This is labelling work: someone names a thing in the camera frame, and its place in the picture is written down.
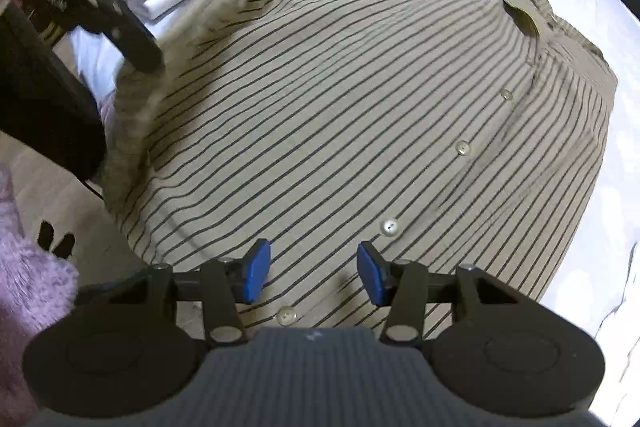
floor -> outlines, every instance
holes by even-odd
[[[102,206],[102,201],[74,176],[0,131],[0,162],[11,169],[15,196],[25,233],[36,238],[43,219],[56,237],[76,236],[71,261],[80,285],[125,278],[145,264],[129,249]],[[203,338],[200,310],[178,304],[178,325],[192,337]]]

beige striped shirt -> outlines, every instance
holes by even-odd
[[[160,77],[118,77],[106,203],[137,254],[179,271],[269,239],[251,326],[293,306],[303,326],[379,328],[363,240],[539,298],[616,89],[547,0],[199,0],[161,46]],[[426,332],[447,312],[429,307]]]

bed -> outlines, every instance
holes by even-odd
[[[155,19],[145,22],[156,36],[196,2],[161,1]],[[640,311],[640,261],[634,256],[640,237],[640,23],[620,0],[549,2],[601,49],[619,84],[593,195],[542,303],[600,343],[607,373],[592,410],[610,425],[631,426],[640,417],[640,349],[634,349],[640,327],[631,319]],[[122,56],[103,36],[77,29],[70,38],[78,72],[100,103],[114,89]]]

